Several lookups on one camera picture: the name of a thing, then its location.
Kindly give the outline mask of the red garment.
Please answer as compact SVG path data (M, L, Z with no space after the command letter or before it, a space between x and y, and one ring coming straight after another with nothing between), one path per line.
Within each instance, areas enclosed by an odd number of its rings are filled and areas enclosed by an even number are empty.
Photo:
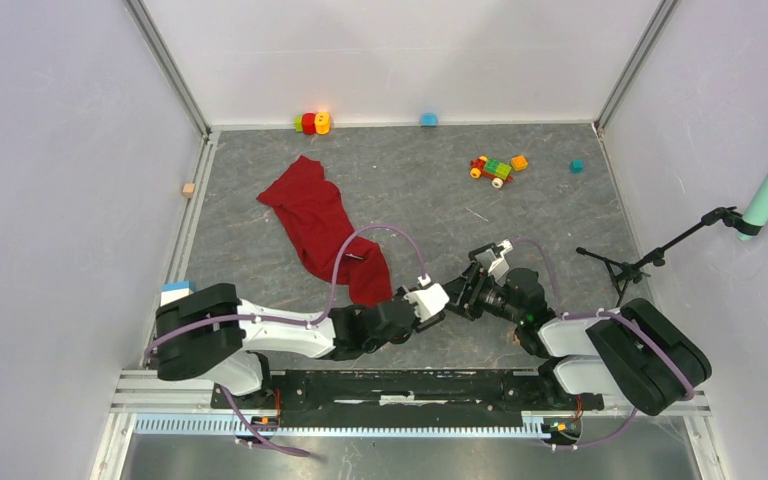
M357 237L338 187L323 165L306 156L294 161L257 200L272 208L304 268L348 288L352 303L374 306L392 296L390 270L381 247Z

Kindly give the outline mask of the black square display box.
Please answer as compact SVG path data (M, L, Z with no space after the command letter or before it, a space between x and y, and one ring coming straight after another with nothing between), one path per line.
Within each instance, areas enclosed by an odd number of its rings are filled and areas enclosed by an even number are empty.
M468 253L471 262L478 262L490 274L501 263L505 262L504 247L500 244L487 244L471 250Z

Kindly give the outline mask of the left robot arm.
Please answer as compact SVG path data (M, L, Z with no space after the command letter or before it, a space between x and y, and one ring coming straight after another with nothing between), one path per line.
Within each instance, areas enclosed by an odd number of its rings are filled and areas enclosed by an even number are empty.
M300 313L242 299L229 283L197 292L178 289L162 295L148 352L159 379L209 380L257 408L274 394L266 353L354 360L442 320L448 301L440 284L429 283L372 307Z

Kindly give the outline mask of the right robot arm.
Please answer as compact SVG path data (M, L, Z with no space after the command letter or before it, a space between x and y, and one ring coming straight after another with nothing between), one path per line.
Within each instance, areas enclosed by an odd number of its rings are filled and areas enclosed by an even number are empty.
M543 359L540 400L562 408L577 395L622 396L656 416L707 381L712 365L702 350L650 301L583 314L549 307L536 271L509 270L498 281L473 262L445 283L448 310L477 320L483 314L509 321L519 345Z

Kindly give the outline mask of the colourful toy brick car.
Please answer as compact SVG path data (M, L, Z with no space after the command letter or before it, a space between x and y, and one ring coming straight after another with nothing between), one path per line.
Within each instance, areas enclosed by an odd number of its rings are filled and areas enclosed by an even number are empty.
M473 179L488 178L495 189L502 189L513 181L509 164L487 156L480 156L470 162L469 175Z

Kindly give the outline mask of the orange toy brick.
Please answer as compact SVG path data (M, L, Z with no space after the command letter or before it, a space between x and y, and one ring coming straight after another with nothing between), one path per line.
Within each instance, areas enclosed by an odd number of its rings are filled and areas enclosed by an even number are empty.
M518 155L511 158L510 165L514 171L519 172L526 170L529 166L529 163L524 155Z

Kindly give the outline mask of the black mini tripod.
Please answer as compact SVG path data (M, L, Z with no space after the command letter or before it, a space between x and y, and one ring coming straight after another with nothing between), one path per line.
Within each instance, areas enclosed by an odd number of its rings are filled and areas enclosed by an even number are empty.
M625 298L628 287L631 284L639 284L645 277L650 277L650 274L643 271L644 267L648 265L656 268L663 267L666 264L665 256L669 249L686 240L699 230L715 225L718 222L750 237L756 236L761 230L760 226L752 226L747 223L743 219L743 214L737 211L736 206L717 207L703 215L696 224L692 225L681 234L665 244L653 248L633 263L613 260L591 252L584 247L577 247L575 252L579 255L590 257L603 263L608 272L610 283L617 293L615 306L620 307L623 304L623 299Z

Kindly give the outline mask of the teal cube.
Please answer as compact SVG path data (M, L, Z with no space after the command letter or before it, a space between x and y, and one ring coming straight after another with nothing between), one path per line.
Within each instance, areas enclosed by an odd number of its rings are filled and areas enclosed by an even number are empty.
M580 174L584 171L585 163L583 160L574 159L569 164L569 170L572 174Z

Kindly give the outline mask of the blue dome block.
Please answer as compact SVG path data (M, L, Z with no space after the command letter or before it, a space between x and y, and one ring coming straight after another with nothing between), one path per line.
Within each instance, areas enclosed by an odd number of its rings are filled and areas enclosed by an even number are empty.
M423 128L432 128L439 125L439 118L433 112L422 113L419 117L419 125Z

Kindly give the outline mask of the green red orange toy stack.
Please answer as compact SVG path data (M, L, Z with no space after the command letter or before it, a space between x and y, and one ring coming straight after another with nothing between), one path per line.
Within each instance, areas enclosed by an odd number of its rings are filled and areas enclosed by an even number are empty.
M307 112L294 118L294 129L305 135L326 135L331 128L332 119L329 112Z

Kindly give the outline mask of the blue white block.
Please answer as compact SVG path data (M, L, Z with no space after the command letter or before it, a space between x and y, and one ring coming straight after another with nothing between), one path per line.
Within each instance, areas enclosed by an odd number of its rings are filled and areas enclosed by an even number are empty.
M160 291L159 305L164 306L191 295L195 291L190 281L180 281L164 284Z

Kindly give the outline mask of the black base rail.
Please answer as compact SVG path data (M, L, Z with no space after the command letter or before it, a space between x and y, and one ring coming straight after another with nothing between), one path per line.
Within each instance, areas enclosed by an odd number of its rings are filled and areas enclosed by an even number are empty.
M523 412L601 410L536 370L286 370L241 410L276 409L283 427L514 427Z

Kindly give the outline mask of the small wooden cube on rail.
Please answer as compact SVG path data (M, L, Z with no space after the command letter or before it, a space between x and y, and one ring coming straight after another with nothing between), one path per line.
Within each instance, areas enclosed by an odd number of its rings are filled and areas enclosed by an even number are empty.
M182 195L187 198L191 199L195 194L196 185L194 183L186 183L182 187Z

